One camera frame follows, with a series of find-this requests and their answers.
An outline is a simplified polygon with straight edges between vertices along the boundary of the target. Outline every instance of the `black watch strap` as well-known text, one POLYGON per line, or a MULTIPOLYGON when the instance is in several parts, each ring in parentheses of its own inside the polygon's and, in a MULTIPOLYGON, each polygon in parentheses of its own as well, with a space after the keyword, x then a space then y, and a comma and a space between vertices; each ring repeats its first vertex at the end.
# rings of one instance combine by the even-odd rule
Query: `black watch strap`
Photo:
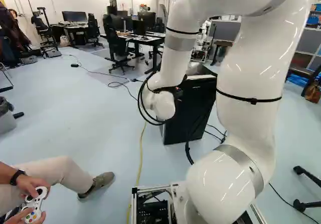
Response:
POLYGON ((10 180, 10 185, 16 186, 17 185, 17 178, 20 175, 25 175, 26 173, 23 170, 17 170, 17 172, 12 176, 10 180))

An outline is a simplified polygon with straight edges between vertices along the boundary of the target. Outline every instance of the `gray bin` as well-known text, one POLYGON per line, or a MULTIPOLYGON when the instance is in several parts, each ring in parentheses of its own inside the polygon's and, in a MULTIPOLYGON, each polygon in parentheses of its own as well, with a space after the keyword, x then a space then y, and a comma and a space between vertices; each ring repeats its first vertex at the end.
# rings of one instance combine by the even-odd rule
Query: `gray bin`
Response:
POLYGON ((0 97, 0 135, 17 126, 11 111, 13 111, 13 106, 4 97, 0 97))

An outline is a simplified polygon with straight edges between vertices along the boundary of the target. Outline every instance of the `yellow cable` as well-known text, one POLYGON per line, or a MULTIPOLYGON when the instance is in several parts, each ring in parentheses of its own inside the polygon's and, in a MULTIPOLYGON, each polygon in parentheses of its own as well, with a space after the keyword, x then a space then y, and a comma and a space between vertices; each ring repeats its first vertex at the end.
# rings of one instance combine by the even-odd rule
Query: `yellow cable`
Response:
MULTIPOLYGON (((146 129, 146 122, 145 122, 144 128, 141 131, 140 139, 139 139, 140 161, 139 161, 139 168, 138 168, 138 173, 137 173, 137 178, 136 178, 136 186, 139 185, 139 179, 140 179, 140 174, 141 174, 141 169, 142 169, 142 136, 144 134, 145 129, 146 129)), ((127 224, 129 224, 130 208, 131 208, 131 204, 130 204, 130 201, 129 201, 128 210, 127 210, 127 224)))

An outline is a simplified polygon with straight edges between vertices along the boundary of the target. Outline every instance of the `game controller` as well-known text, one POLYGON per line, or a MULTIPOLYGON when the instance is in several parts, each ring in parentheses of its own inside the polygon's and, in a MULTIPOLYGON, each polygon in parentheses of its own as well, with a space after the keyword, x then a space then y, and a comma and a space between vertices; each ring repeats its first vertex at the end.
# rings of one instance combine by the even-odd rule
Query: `game controller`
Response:
POLYGON ((31 195, 26 196, 25 198, 26 206, 24 206, 21 209, 21 211, 29 207, 34 209, 33 212, 31 212, 25 217, 24 221, 26 224, 30 224, 39 220, 42 214, 40 207, 41 207, 42 200, 46 198, 48 194, 48 189, 44 186, 39 186, 36 188, 36 191, 38 192, 39 196, 37 196, 37 198, 33 198, 31 195))

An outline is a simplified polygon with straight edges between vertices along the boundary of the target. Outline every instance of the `floor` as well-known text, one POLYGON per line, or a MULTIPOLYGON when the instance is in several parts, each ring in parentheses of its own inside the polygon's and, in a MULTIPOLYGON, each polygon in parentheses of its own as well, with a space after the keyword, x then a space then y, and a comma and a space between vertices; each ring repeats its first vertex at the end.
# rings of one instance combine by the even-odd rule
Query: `floor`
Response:
MULTIPOLYGON (((42 59, 31 65, 11 69, 15 88, 3 93, 14 104, 16 111, 24 111, 18 127, 0 137, 0 159, 8 164, 68 155, 92 175, 114 171, 116 181, 102 196, 80 203, 75 193, 55 186, 44 202, 46 224, 64 217, 64 223, 125 223, 126 208, 131 188, 135 185, 139 164, 139 137, 144 120, 139 115, 136 102, 124 87, 108 88, 112 81, 126 79, 88 73, 82 68, 71 68, 76 56, 91 71, 108 73, 111 62, 104 51, 89 53, 73 48, 62 48, 62 57, 42 59)), ((126 77, 139 77, 144 62, 137 70, 128 71, 126 77)), ((0 75, 0 87, 6 86, 0 75)), ((140 83, 127 84, 137 95, 140 83)), ((274 187, 289 202, 321 200, 321 190, 304 176, 298 177, 292 167, 301 165, 321 176, 321 105, 300 97, 301 88, 286 83, 275 128, 277 167, 271 180, 274 187)), ((214 108, 209 124, 219 124, 214 108)), ((197 160, 218 146, 212 136, 192 142, 191 155, 197 160)), ((158 127, 147 125, 143 136, 143 168, 139 184, 155 186, 184 180, 189 163, 184 144, 164 146, 158 127)), ((267 223, 313 223, 311 220, 283 203, 267 186, 256 203, 267 223)), ((321 221, 319 208, 306 211, 321 221)))

